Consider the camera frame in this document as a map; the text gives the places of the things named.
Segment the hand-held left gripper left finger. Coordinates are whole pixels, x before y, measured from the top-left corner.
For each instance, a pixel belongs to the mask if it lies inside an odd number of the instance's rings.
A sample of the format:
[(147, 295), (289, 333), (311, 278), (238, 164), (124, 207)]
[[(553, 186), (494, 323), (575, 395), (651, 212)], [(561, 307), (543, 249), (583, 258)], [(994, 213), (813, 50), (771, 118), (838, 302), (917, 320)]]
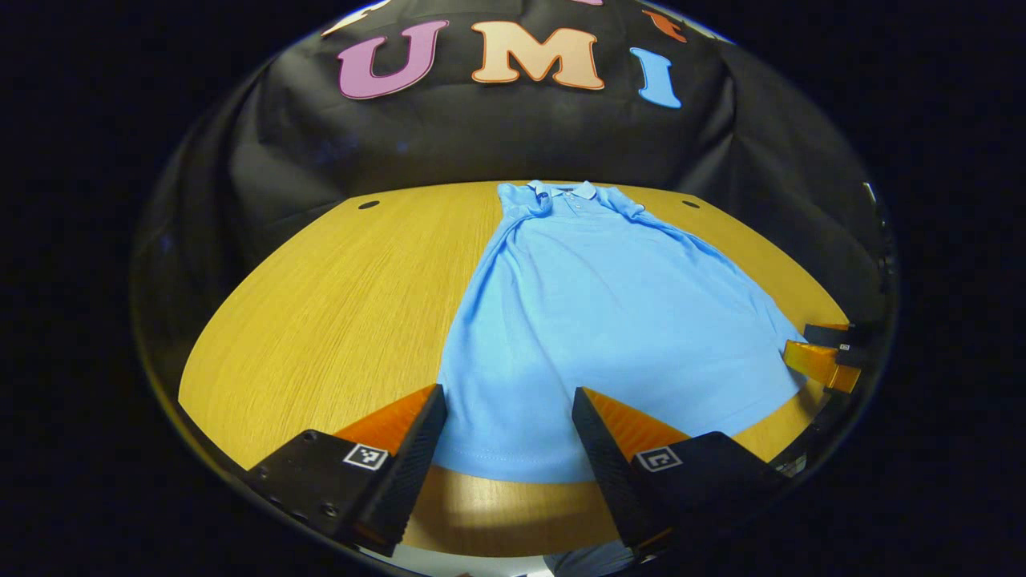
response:
[(413, 515), (446, 417), (443, 387), (431, 384), (333, 434), (301, 431), (243, 482), (313, 532), (391, 556)]

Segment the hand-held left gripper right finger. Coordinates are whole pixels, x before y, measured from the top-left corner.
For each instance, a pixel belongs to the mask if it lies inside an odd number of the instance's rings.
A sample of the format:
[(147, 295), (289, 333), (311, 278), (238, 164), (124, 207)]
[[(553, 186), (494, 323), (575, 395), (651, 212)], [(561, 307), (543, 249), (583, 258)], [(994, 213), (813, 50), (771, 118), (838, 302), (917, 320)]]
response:
[(714, 544), (790, 482), (729, 435), (688, 436), (594, 389), (575, 391), (573, 422), (620, 541), (637, 556)]

